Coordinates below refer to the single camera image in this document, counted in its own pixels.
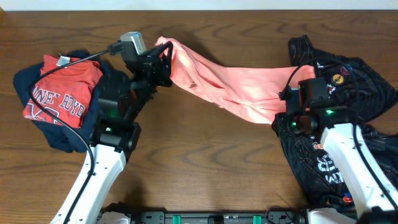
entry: white wall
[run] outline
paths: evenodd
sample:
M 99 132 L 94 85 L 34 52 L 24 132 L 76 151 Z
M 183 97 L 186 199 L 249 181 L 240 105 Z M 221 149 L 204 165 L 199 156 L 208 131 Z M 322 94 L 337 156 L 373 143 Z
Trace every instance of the white wall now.
M 398 9 L 398 0 L 0 0 L 5 11 Z

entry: yellow patch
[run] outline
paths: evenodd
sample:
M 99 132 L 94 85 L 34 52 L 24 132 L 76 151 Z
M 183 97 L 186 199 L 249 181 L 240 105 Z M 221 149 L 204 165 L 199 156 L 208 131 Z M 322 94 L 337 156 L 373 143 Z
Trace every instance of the yellow patch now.
M 344 77 L 340 74 L 336 74 L 336 75 L 333 75 L 333 77 L 331 78 L 331 81 L 335 85 L 341 85 L 344 83 Z

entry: cable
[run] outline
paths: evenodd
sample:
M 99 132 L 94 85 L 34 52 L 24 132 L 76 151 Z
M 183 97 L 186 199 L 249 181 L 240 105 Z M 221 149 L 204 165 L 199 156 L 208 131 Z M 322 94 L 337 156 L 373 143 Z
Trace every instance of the cable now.
M 71 63 L 65 64 L 65 65 L 61 65 L 61 66 L 59 66 L 59 67 L 57 67 L 57 68 L 55 68 L 55 69 L 53 69 L 53 70 L 51 70 L 51 71 L 48 71 L 48 72 L 44 73 L 43 75 L 41 75 L 40 78 L 39 78 L 35 83 L 33 83 L 32 86 L 30 86 L 30 89 L 29 89 L 29 96 L 30 96 L 31 100 L 33 101 L 33 103 L 34 103 L 37 107 L 39 107 L 45 114 L 49 115 L 52 119 L 58 121 L 59 123 L 61 123 L 61 124 L 64 125 L 65 127 L 67 127 L 71 132 L 73 132 L 74 134 L 76 134 L 76 135 L 79 137 L 79 139 L 80 139 L 80 140 L 84 143 L 84 145 L 86 146 L 87 152 L 88 152 L 88 154 L 89 154 L 89 156 L 90 156 L 90 163 L 91 163 L 91 164 L 90 164 L 90 171 L 89 171 L 89 173 L 87 174 L 87 178 L 86 178 L 86 180 L 84 181 L 83 185 L 81 186 L 81 189 L 79 190 L 78 194 L 76 195 L 76 198 L 74 199 L 73 203 L 71 204 L 71 206 L 70 206 L 70 208 L 69 208 L 69 211 L 68 211 L 68 213 L 67 213 L 67 215 L 66 215 L 66 217 L 65 217 L 65 219 L 64 219 L 64 221 L 63 221 L 64 224 L 66 224 L 66 223 L 69 222 L 70 215 L 72 214 L 73 209 L 75 208 L 77 202 L 79 201 L 80 196 L 82 195 L 84 189 L 86 188 L 87 183 L 88 183 L 88 181 L 90 180 L 90 177 L 93 175 L 93 172 L 94 172 L 94 155 L 93 155 L 93 151 L 91 150 L 91 148 L 90 148 L 90 146 L 88 145 L 88 143 L 84 140 L 84 138 L 83 138 L 79 133 L 77 133 L 71 126 L 69 126 L 69 124 L 67 124 L 66 122 L 62 121 L 60 118 L 56 117 L 54 114 L 52 114 L 51 112 L 49 112 L 48 110 L 46 110 L 39 102 L 37 102 L 37 100 L 36 100 L 36 99 L 34 98 L 34 96 L 33 96 L 33 90 L 34 90 L 34 88 L 35 88 L 35 86 L 36 86 L 36 83 L 38 83 L 40 80 L 42 80 L 42 79 L 45 78 L 46 76 L 48 76 L 48 75 L 50 75 L 50 74 L 52 74 L 52 73 L 54 73 L 54 72 L 56 72 L 56 71 L 58 71 L 58 70 L 61 70 L 61 69 L 65 68 L 65 67 L 69 67 L 69 66 L 72 66 L 72 65 L 74 65 L 74 64 L 83 62 L 83 61 L 85 61 L 85 60 L 98 57 L 98 56 L 103 55 L 103 54 L 106 54 L 106 53 L 108 53 L 108 52 L 109 52 L 109 50 L 104 50 L 104 51 L 99 52 L 99 53 L 97 53 L 97 54 L 93 54 L 93 55 L 90 55 L 90 56 L 88 56 L 88 57 L 85 57 L 85 58 L 82 58 L 82 59 L 80 59 L 80 60 L 77 60 L 76 62 L 71 62 Z
M 349 73 L 353 76 L 353 80 L 354 80 L 354 88 L 355 88 L 355 98 L 356 98 L 356 104 L 357 106 L 359 106 L 359 85 L 358 85 L 358 81 L 356 79 L 356 75 L 354 74 L 355 71 L 352 69 L 351 65 L 342 62 L 341 60 L 337 59 L 337 58 L 331 58 L 331 57 L 315 57 L 315 58 L 311 58 L 308 59 L 306 61 L 304 61 L 300 66 L 298 66 L 290 75 L 289 79 L 287 80 L 286 86 L 284 88 L 284 90 L 281 93 L 281 96 L 285 97 L 287 95 L 287 91 L 288 91 L 288 87 L 289 87 L 289 83 L 292 80 L 293 76 L 296 74 L 296 72 L 302 68 L 304 65 L 307 65 L 309 63 L 312 63 L 314 61 L 317 60 L 330 60 L 332 62 L 338 63 L 340 65 L 342 65 L 343 67 L 345 67 L 345 69 L 347 69 L 347 71 L 349 71 Z M 390 196 L 389 192 L 387 191 L 387 189 L 383 186 L 383 184 L 381 183 L 381 181 L 379 180 L 379 178 L 377 177 L 377 175 L 374 173 L 374 171 L 371 169 L 368 161 L 366 160 L 361 146 L 358 142 L 358 138 L 356 137 L 356 126 L 358 125 L 358 110 L 354 110 L 354 121 L 353 121 L 353 139 L 354 139 L 354 143 L 355 143 L 355 147 L 358 149 L 358 153 L 362 158 L 362 161 L 364 162 L 366 168 L 368 169 L 368 171 L 371 173 L 373 179 L 376 181 L 376 183 L 378 184 L 379 188 L 381 189 L 381 191 L 383 192 L 383 194 L 387 197 L 388 201 L 391 203 L 391 205 L 394 207 L 394 210 L 397 212 L 398 214 L 398 205 L 395 203 L 395 201 L 392 199 L 392 197 Z

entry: dark blue fabric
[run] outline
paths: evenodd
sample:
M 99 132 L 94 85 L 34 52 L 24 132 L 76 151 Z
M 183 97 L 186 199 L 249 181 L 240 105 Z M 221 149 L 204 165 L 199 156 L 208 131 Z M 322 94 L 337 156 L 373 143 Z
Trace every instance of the dark blue fabric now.
M 89 56 L 88 52 L 83 50 L 77 50 L 70 52 L 68 57 L 83 58 Z M 101 71 L 105 73 L 111 73 L 112 69 L 103 61 L 99 60 L 101 64 Z M 40 69 L 43 67 L 44 63 L 34 65 L 27 69 L 23 69 L 16 73 L 14 77 L 14 88 L 17 91 L 19 99 L 22 104 L 26 106 L 29 97 L 29 88 L 40 78 Z M 90 140 L 90 134 L 93 130 L 94 123 L 96 121 L 96 115 L 100 109 L 98 104 L 98 97 L 100 93 L 95 88 L 93 90 L 93 95 L 91 97 L 90 107 L 86 116 L 83 118 L 83 124 L 81 128 L 75 128 L 75 131 L 81 134 L 86 142 Z M 68 128 L 64 126 L 59 126 L 55 124 L 50 124 L 41 121 L 32 121 L 44 134 L 49 146 L 54 149 L 59 149 L 65 152 L 85 152 L 86 146 L 78 138 L 76 134 L 71 132 Z

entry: green strip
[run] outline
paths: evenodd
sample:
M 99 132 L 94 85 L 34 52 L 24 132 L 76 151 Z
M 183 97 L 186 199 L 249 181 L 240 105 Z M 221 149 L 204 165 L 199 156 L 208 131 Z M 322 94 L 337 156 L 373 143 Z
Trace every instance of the green strip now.
M 260 215 L 253 216 L 253 224 L 261 224 L 261 216 Z
M 174 215 L 173 216 L 173 224 L 181 224 L 181 216 Z

